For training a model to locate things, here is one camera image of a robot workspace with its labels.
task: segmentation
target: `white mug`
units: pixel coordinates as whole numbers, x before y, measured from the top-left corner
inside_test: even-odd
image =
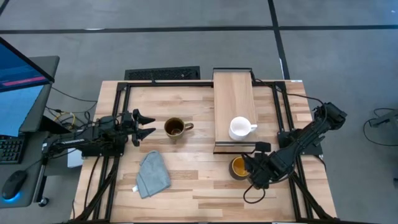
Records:
[[[242,141],[249,133],[256,130],[257,125],[251,124],[250,121],[244,117],[235,117],[232,119],[229,126],[229,136],[235,141]]]

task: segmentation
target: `butcher block tabletop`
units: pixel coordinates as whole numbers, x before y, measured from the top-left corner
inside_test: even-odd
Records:
[[[104,81],[98,98],[95,118],[112,114],[118,82]],[[302,82],[287,80],[287,93],[305,95]],[[271,143],[278,150],[279,130],[272,91],[266,86],[254,86],[254,104],[259,125],[257,134],[262,141]],[[284,121],[285,111],[282,95],[279,96]],[[123,101],[119,105],[121,112]],[[312,121],[307,99],[289,96],[290,109],[296,128],[303,128]],[[289,182],[270,185],[266,197],[256,204],[245,203],[244,191],[250,186],[247,180],[234,180],[228,172],[229,162],[239,154],[213,154],[215,148],[214,91],[211,87],[132,87],[128,110],[139,109],[143,116],[156,121],[144,128],[156,128],[151,135],[134,147],[126,144],[120,158],[114,194],[111,222],[273,222],[294,221]],[[171,117],[193,123],[182,139],[170,140],[164,123]],[[152,197],[141,199],[133,192],[139,163],[150,151],[159,151],[171,178],[170,188]],[[98,161],[91,181],[88,201],[96,193],[100,179],[102,157]],[[88,179],[95,157],[84,160],[81,169],[74,206],[76,215],[83,211]],[[302,156],[303,168],[309,191],[331,216],[335,207],[323,164],[314,156]],[[297,189],[301,214],[305,216],[302,194]],[[262,190],[251,189],[248,200],[257,200]],[[99,218],[105,214],[108,193],[104,194]]]

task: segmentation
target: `gray cloth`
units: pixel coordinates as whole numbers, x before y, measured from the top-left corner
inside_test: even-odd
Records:
[[[170,187],[170,176],[158,151],[148,153],[139,165],[137,186],[141,198],[150,197]]]

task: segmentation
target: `gray carpet floor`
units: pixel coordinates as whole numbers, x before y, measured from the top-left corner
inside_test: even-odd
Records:
[[[279,0],[280,26],[386,25],[398,23],[398,1]],[[10,0],[0,30],[172,26],[269,26],[267,1],[252,0]],[[398,147],[377,146],[362,132],[374,108],[398,108],[398,30],[282,31],[291,79],[308,96],[347,112],[339,131],[323,141],[330,188],[344,220],[396,223]],[[281,79],[273,31],[2,35],[29,57],[59,55],[55,87],[97,99],[103,80],[122,80],[133,68],[251,67],[258,78]],[[70,111],[91,105],[52,91],[48,106]],[[310,101],[310,106],[317,106]],[[389,125],[367,129],[379,142],[397,144]],[[79,170],[50,177],[45,208],[0,210],[1,223],[54,223],[69,218]]]

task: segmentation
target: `monitor screen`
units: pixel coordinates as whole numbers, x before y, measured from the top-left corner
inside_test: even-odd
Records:
[[[50,75],[0,37],[0,92],[50,82]]]

